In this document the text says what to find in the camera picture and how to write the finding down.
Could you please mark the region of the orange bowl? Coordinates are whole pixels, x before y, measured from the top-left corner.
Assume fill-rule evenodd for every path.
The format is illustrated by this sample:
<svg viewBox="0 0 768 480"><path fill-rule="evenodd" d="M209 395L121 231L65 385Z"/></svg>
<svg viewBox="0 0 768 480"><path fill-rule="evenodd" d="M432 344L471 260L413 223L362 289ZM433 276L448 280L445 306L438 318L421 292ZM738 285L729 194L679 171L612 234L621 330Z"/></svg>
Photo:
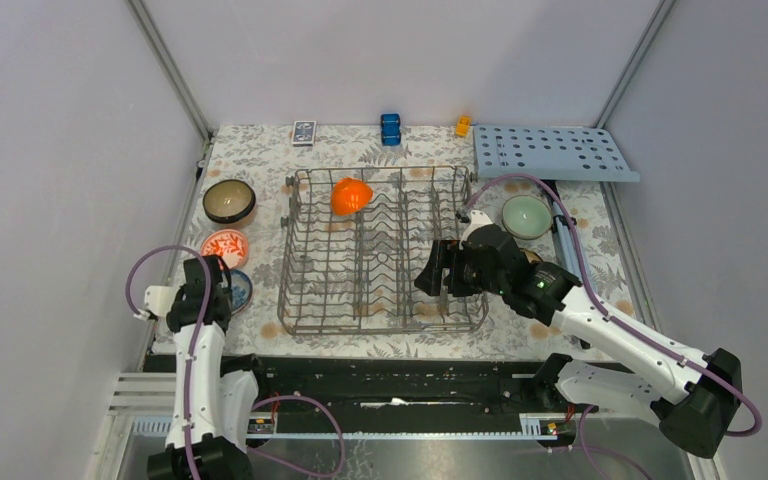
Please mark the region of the orange bowl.
<svg viewBox="0 0 768 480"><path fill-rule="evenodd" d="M366 207L372 200L372 188L364 181L356 178L343 178L332 188L330 206L335 215L347 216Z"/></svg>

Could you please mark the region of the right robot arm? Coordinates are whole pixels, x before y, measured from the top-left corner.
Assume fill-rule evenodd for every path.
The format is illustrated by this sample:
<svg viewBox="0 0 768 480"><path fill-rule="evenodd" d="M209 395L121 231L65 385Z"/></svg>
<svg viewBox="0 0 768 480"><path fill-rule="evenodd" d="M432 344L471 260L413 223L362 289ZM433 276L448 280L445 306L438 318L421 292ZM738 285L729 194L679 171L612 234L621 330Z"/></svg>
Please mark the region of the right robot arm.
<svg viewBox="0 0 768 480"><path fill-rule="evenodd" d="M429 296L490 293L518 315L555 327L622 365L605 369L553 354L535 375L543 410L568 403L595 406L656 426L675 446L712 458L739 407L739 359L724 349L706 354L626 316L551 262L531 262L514 238L480 210L458 240L435 240L414 281Z"/></svg>

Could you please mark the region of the pale green bowl back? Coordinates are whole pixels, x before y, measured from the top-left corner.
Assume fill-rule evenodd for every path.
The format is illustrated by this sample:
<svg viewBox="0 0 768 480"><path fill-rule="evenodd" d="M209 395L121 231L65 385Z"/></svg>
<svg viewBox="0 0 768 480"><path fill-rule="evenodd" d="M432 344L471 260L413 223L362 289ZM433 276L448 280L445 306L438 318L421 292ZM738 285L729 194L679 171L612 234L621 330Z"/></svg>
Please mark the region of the pale green bowl back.
<svg viewBox="0 0 768 480"><path fill-rule="evenodd" d="M515 196L502 207L503 227L514 237L534 240L546 234L553 224L549 207L531 196Z"/></svg>

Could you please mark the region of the grey wire dish rack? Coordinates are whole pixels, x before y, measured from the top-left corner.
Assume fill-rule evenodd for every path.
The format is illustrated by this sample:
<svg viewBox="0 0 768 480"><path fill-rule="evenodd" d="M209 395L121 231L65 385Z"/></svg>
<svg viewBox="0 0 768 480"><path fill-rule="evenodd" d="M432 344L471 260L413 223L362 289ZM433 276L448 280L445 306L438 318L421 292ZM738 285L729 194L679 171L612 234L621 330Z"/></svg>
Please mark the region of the grey wire dish rack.
<svg viewBox="0 0 768 480"><path fill-rule="evenodd" d="M366 182L372 200L338 216L332 188ZM471 197L463 166L302 169L291 189L277 313L294 335L462 333L488 314L486 295L431 297L414 286L432 242L465 228L457 210Z"/></svg>

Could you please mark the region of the dark brown patterned bowl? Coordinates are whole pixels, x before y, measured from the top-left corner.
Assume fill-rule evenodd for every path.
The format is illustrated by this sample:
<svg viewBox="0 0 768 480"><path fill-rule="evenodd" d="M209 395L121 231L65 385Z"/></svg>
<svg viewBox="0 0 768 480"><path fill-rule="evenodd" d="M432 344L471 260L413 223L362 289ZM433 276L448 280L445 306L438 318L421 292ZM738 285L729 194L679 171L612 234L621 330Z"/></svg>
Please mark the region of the dark brown patterned bowl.
<svg viewBox="0 0 768 480"><path fill-rule="evenodd" d="M534 251L522 248L521 252L526 257L529 264L540 264L544 262L544 259Z"/></svg>

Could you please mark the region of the blue floral white bowl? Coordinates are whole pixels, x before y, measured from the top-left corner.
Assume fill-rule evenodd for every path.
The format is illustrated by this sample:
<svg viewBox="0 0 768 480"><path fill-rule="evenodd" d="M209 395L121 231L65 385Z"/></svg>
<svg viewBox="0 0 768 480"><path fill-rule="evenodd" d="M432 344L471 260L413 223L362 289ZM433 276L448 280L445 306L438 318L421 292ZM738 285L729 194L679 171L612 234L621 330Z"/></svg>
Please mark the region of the blue floral white bowl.
<svg viewBox="0 0 768 480"><path fill-rule="evenodd" d="M231 313L242 312L250 303L253 294L253 283L249 276L241 270L232 269L231 275Z"/></svg>

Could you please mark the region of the brown glazed bowl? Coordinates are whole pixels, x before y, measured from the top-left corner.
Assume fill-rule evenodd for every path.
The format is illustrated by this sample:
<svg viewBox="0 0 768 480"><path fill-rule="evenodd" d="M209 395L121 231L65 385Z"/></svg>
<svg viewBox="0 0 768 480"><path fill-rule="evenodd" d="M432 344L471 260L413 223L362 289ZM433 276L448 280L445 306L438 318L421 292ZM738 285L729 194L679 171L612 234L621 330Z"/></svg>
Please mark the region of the brown glazed bowl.
<svg viewBox="0 0 768 480"><path fill-rule="evenodd" d="M230 225L252 213L256 193L242 180L228 179L212 185L202 197L205 215L214 223Z"/></svg>

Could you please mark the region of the red and white bowl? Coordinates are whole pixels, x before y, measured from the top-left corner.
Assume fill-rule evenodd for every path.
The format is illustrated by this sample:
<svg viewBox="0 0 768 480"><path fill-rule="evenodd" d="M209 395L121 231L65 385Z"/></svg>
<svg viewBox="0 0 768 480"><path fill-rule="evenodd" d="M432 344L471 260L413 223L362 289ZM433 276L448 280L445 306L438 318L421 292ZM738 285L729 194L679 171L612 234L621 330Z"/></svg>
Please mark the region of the red and white bowl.
<svg viewBox="0 0 768 480"><path fill-rule="evenodd" d="M229 268L242 267L249 257L249 240L238 230L219 230L203 241L200 253L202 256L220 256Z"/></svg>

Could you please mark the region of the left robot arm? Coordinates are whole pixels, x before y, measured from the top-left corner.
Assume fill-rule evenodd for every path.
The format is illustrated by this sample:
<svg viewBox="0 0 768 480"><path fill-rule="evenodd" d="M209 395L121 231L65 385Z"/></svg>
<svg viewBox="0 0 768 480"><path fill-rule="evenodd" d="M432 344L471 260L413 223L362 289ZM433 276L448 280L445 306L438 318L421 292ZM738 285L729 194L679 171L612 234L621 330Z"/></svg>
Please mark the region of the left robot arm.
<svg viewBox="0 0 768 480"><path fill-rule="evenodd" d="M242 416L269 401L267 380L250 371L221 372L232 317L231 275L218 255L193 253L178 288L150 286L142 320L163 320L175 345L172 423L163 450L149 456L150 479L251 479Z"/></svg>

